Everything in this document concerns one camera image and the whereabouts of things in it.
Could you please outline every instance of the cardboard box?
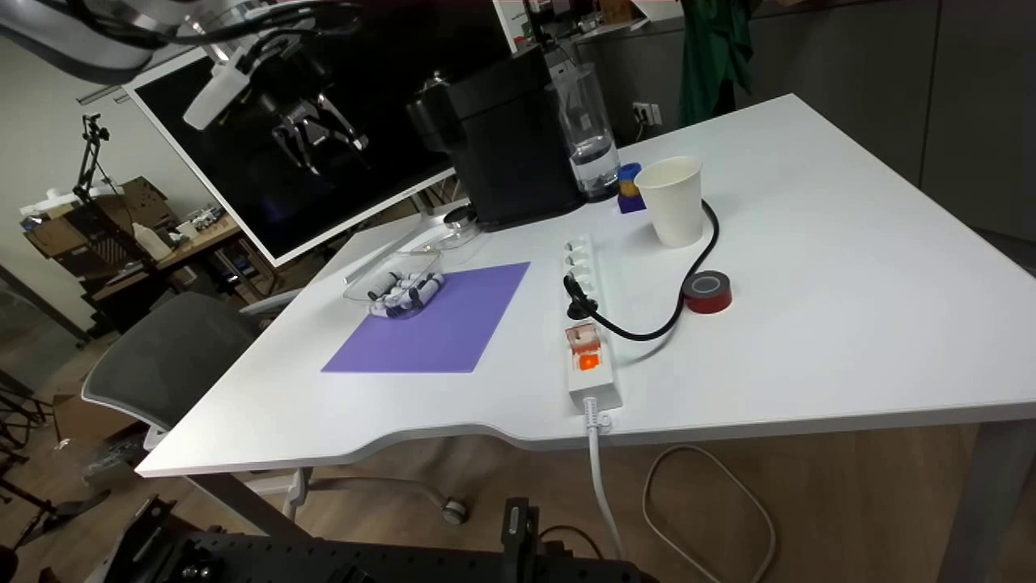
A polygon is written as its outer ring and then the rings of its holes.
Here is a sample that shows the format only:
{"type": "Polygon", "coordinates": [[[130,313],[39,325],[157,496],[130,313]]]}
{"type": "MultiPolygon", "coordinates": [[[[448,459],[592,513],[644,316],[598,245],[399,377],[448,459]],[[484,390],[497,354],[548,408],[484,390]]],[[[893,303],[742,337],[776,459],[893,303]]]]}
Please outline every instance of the cardboard box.
{"type": "Polygon", "coordinates": [[[132,223],[157,234],[179,223],[165,193],[147,177],[127,182],[122,193],[96,197],[91,208],[48,209],[42,223],[25,225],[25,240],[44,258],[61,262],[79,281],[93,287],[96,281],[112,277],[137,254],[122,250],[122,243],[132,243],[132,223]],[[110,236],[110,225],[122,231],[127,240],[119,243],[110,236]]]}
{"type": "Polygon", "coordinates": [[[54,258],[61,254],[70,254],[87,243],[82,231],[73,231],[69,219],[42,219],[25,231],[25,240],[44,257],[54,258]]]}

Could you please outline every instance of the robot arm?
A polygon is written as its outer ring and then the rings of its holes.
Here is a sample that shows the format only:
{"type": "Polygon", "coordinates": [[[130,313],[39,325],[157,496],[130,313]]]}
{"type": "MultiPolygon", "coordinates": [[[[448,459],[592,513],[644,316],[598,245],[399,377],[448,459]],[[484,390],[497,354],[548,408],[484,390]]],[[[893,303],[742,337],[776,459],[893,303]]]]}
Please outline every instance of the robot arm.
{"type": "MultiPolygon", "coordinates": [[[[149,8],[157,7],[165,20],[173,20],[175,14],[182,20],[194,7],[190,0],[147,0],[147,7],[137,3],[140,0],[106,0],[110,8],[137,15],[149,15],[149,8]]],[[[0,31],[52,60],[54,67],[96,84],[122,84],[153,58],[153,48],[93,31],[73,15],[69,0],[2,0],[0,31]]]]}
{"type": "Polygon", "coordinates": [[[165,41],[206,44],[300,20],[348,20],[352,14],[352,0],[0,0],[0,31],[73,76],[122,84],[165,41]],[[216,23],[214,31],[197,28],[199,34],[175,34],[188,15],[199,27],[209,15],[239,14],[239,7],[263,15],[216,23]]]}

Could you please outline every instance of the black stand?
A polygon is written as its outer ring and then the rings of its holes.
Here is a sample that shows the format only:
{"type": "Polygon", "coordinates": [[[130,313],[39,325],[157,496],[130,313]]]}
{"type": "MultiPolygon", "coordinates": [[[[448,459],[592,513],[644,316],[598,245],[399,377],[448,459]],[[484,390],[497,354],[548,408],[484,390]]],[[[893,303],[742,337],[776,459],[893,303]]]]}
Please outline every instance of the black stand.
{"type": "Polygon", "coordinates": [[[69,442],[54,404],[39,400],[30,385],[24,385],[2,369],[0,369],[0,415],[2,415],[0,441],[10,442],[6,449],[24,449],[30,442],[31,428],[44,428],[44,422],[52,422],[54,449],[69,442]]]}
{"type": "Polygon", "coordinates": [[[48,498],[39,498],[39,496],[31,496],[31,493],[25,493],[25,488],[19,488],[19,487],[13,487],[6,478],[6,468],[16,465],[16,463],[25,463],[25,455],[6,453],[6,459],[0,463],[0,488],[13,493],[25,506],[31,506],[35,519],[25,523],[25,530],[19,535],[19,541],[13,546],[24,546],[24,544],[30,544],[30,541],[69,523],[70,519],[84,515],[87,508],[93,508],[102,498],[102,496],[96,496],[96,498],[87,498],[87,503],[52,506],[48,498]]]}
{"type": "Polygon", "coordinates": [[[137,245],[137,240],[130,234],[122,234],[116,225],[116,219],[110,219],[91,197],[91,187],[93,187],[93,175],[99,169],[99,145],[110,140],[110,132],[99,125],[99,113],[93,115],[84,115],[84,157],[79,166],[79,177],[73,177],[73,187],[70,193],[79,193],[79,202],[84,204],[84,209],[91,213],[91,219],[116,243],[127,250],[130,258],[143,262],[147,269],[153,269],[153,258],[137,245]]]}
{"type": "Polygon", "coordinates": [[[510,498],[502,523],[504,553],[346,544],[317,537],[245,537],[197,530],[153,498],[122,535],[106,580],[163,583],[653,583],[635,563],[583,560],[537,546],[537,508],[510,498]]]}

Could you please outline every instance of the red tape roll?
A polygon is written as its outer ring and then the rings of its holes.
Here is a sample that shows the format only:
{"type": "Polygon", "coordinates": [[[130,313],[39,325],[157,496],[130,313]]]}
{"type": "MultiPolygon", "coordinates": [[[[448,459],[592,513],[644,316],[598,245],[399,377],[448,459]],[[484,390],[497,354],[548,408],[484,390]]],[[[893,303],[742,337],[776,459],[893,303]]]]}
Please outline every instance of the red tape roll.
{"type": "Polygon", "coordinates": [[[696,313],[716,313],[730,303],[730,277],[723,273],[696,273],[683,281],[683,303],[696,313]]]}

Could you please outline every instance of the cable on floor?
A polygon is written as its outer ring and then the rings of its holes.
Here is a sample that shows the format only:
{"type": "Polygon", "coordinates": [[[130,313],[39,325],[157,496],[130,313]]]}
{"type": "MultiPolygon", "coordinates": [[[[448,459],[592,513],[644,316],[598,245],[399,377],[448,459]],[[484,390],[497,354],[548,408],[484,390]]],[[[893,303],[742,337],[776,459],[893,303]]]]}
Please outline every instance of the cable on floor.
{"type": "Polygon", "coordinates": [[[551,523],[551,527],[544,527],[544,530],[537,535],[537,544],[544,544],[544,541],[548,541],[551,535],[557,535],[557,530],[569,530],[569,535],[583,537],[587,546],[592,550],[592,558],[597,558],[597,560],[605,560],[601,546],[588,537],[588,530],[583,530],[583,527],[576,527],[576,523],[551,523]]]}
{"type": "Polygon", "coordinates": [[[621,535],[618,535],[611,503],[605,493],[601,442],[598,442],[598,422],[597,422],[597,397],[592,394],[583,394],[583,415],[587,415],[587,449],[588,449],[588,478],[592,478],[597,508],[601,513],[601,519],[609,523],[616,558],[624,558],[621,535]]]}
{"type": "Polygon", "coordinates": [[[766,576],[766,569],[773,568],[773,558],[776,558],[776,522],[773,515],[766,513],[766,506],[705,448],[670,448],[662,449],[661,455],[653,455],[647,476],[644,476],[644,488],[640,488],[640,515],[647,522],[647,527],[672,550],[679,553],[696,574],[702,574],[708,583],[723,583],[698,558],[692,558],[687,546],[679,546],[670,535],[662,535],[653,519],[651,519],[651,488],[653,488],[653,478],[658,478],[658,468],[662,465],[662,459],[676,455],[676,453],[698,453],[705,455],[729,484],[736,484],[742,488],[742,496],[757,508],[757,515],[763,519],[766,523],[766,553],[761,558],[757,569],[751,574],[751,583],[761,583],[766,576]]]}

